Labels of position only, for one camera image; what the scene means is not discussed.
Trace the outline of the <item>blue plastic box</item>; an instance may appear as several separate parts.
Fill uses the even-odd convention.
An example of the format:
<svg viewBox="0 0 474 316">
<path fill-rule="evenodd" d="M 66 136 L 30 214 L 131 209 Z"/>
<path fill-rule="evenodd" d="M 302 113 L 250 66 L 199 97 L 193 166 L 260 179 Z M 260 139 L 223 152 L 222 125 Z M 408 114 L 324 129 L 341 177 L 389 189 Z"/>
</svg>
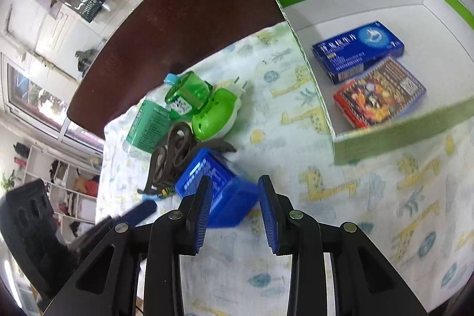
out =
<svg viewBox="0 0 474 316">
<path fill-rule="evenodd" d="M 259 199 L 258 185 L 247 179 L 236 163 L 218 152 L 201 149 L 174 186 L 181 197 L 195 193 L 202 177 L 213 185 L 208 226 L 234 228 L 252 210 Z"/>
</svg>

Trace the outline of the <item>green label water bottle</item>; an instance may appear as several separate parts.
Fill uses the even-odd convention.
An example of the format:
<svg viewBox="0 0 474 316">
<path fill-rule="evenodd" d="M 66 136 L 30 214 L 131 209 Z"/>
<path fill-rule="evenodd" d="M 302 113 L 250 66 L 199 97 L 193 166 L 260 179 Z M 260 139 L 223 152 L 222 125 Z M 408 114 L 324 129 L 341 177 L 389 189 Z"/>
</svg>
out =
<svg viewBox="0 0 474 316">
<path fill-rule="evenodd" d="M 166 75 L 163 85 L 149 92 L 142 101 L 123 143 L 123 149 L 133 158 L 147 159 L 168 133 L 172 119 L 165 96 L 178 80 L 177 75 Z"/>
</svg>

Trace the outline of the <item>green mosquito repellent plug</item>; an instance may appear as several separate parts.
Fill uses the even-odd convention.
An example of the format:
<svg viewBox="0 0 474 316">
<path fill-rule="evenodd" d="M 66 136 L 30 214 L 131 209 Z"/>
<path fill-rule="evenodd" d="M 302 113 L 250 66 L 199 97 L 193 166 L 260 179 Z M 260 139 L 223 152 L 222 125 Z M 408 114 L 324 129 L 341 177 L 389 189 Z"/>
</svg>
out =
<svg viewBox="0 0 474 316">
<path fill-rule="evenodd" d="M 199 141 L 224 137 L 236 122 L 247 83 L 240 78 L 227 86 L 213 86 L 193 71 L 166 75 L 165 103 L 175 118 L 190 122 Z"/>
</svg>

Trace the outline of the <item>colourful card box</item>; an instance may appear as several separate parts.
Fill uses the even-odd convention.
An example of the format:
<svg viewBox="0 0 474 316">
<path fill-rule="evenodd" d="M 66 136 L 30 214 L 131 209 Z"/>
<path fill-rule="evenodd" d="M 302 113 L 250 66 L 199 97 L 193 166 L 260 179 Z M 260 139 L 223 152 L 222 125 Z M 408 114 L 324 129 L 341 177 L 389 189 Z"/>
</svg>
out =
<svg viewBox="0 0 474 316">
<path fill-rule="evenodd" d="M 354 128 L 362 129 L 403 116 L 425 93 L 425 86 L 388 55 L 340 88 L 333 101 Z"/>
</svg>

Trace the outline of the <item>blue medicine carton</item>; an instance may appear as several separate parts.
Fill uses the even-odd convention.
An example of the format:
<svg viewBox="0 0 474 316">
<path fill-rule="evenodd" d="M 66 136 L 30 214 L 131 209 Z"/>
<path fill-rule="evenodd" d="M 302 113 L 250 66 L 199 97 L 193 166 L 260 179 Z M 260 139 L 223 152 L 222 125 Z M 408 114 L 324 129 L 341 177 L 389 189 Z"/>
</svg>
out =
<svg viewBox="0 0 474 316">
<path fill-rule="evenodd" d="M 380 21 L 374 21 L 315 43 L 312 53 L 332 84 L 360 75 L 387 55 L 403 55 L 404 43 Z"/>
</svg>

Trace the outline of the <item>white shelf unit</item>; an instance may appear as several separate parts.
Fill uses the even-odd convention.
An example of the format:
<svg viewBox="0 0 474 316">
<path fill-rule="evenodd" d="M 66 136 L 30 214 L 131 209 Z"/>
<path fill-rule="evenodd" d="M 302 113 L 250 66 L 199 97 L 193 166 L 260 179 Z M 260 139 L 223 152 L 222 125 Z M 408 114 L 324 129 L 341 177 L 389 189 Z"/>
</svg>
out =
<svg viewBox="0 0 474 316">
<path fill-rule="evenodd" d="M 54 211 L 60 232 L 71 243 L 91 229 L 96 220 L 96 194 L 86 188 L 88 181 L 96 183 L 98 174 L 82 168 L 51 152 L 30 146 L 23 182 L 40 179 Z"/>
</svg>

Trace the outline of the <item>giraffe print cloth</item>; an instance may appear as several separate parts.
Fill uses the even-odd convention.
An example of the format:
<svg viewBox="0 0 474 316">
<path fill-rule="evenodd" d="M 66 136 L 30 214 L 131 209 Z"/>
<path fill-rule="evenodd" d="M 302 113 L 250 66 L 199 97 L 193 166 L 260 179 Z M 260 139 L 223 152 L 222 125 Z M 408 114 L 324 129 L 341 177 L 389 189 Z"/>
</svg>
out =
<svg viewBox="0 0 474 316">
<path fill-rule="evenodd" d="M 215 86 L 244 84 L 227 140 L 250 180 L 267 174 L 293 206 L 320 222 L 353 221 L 401 273 L 426 309 L 473 274 L 473 122 L 346 166 L 289 28 L 261 30 L 194 72 Z M 181 263 L 188 315 L 284 315 L 291 260 L 268 247 L 259 207 L 234 228 L 207 231 Z"/>
</svg>

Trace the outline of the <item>grey faucet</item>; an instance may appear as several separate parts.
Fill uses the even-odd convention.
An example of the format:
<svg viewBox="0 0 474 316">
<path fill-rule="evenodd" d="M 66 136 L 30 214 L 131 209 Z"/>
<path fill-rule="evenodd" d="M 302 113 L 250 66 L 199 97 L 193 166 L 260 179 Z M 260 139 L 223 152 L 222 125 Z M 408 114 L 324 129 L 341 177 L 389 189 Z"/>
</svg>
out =
<svg viewBox="0 0 474 316">
<path fill-rule="evenodd" d="M 87 51 L 77 51 L 75 57 L 77 59 L 77 69 L 82 74 L 85 75 L 89 67 L 92 65 L 94 59 L 96 58 L 97 50 L 89 49 Z"/>
</svg>

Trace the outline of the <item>green cardboard box tray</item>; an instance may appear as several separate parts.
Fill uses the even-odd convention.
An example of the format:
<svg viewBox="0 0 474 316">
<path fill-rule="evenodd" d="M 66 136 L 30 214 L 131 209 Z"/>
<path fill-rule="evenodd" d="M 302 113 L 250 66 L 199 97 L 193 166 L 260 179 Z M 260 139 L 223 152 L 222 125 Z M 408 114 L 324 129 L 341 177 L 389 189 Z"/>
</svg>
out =
<svg viewBox="0 0 474 316">
<path fill-rule="evenodd" d="M 473 117 L 473 14 L 459 0 L 276 0 L 350 163 Z"/>
</svg>

